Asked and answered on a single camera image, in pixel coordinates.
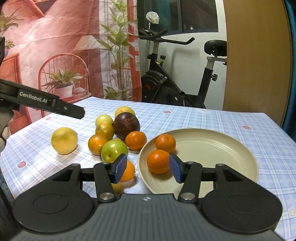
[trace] dark window glass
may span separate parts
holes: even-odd
[[[215,0],[143,0],[137,6],[139,28],[148,28],[146,14],[153,11],[160,18],[159,24],[151,27],[157,32],[218,32]]]

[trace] handlebar grip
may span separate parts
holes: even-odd
[[[187,42],[177,41],[177,40],[170,40],[170,39],[162,39],[162,40],[163,40],[162,42],[166,42],[166,43],[187,45],[187,44],[192,43],[192,42],[195,40],[195,38],[192,37],[192,38],[189,39]]]
[[[139,35],[139,39],[143,39],[143,40],[152,40],[152,39],[157,39],[159,37],[161,37],[162,35],[166,34],[168,31],[166,29],[160,31],[159,33],[152,35],[152,36],[142,36]]]

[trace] beige plate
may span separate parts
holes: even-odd
[[[166,133],[175,138],[175,153],[182,161],[199,162],[203,167],[215,167],[217,163],[224,163],[257,182],[258,165],[255,157],[236,139],[206,129],[179,129]],[[146,159],[148,154],[156,149],[156,138],[147,142],[139,154],[139,173],[152,193],[173,193],[178,197],[183,184],[177,183],[170,171],[157,175],[148,170]],[[199,197],[204,197],[211,190],[212,182],[202,182]]]

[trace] plaid tablecloth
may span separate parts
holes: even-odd
[[[285,240],[296,238],[296,143],[267,115],[204,110],[139,102],[103,100],[95,97],[76,103],[85,108],[82,120],[50,114],[12,135],[0,157],[0,167],[14,197],[72,163],[82,168],[101,162],[88,149],[95,120],[101,114],[114,117],[122,105],[131,107],[148,139],[180,128],[204,128],[225,133],[239,140],[255,156],[259,167],[258,184],[271,191],[283,205],[276,232]],[[78,133],[77,149],[68,155],[54,151],[50,139],[54,130],[67,126]],[[136,167],[134,180],[126,182],[125,193],[149,194],[137,171],[138,152],[128,159]],[[83,190],[95,197],[94,183]]]

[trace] plastic-covered object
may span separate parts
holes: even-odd
[[[154,24],[159,24],[159,16],[156,12],[148,12],[146,14],[146,19]]]

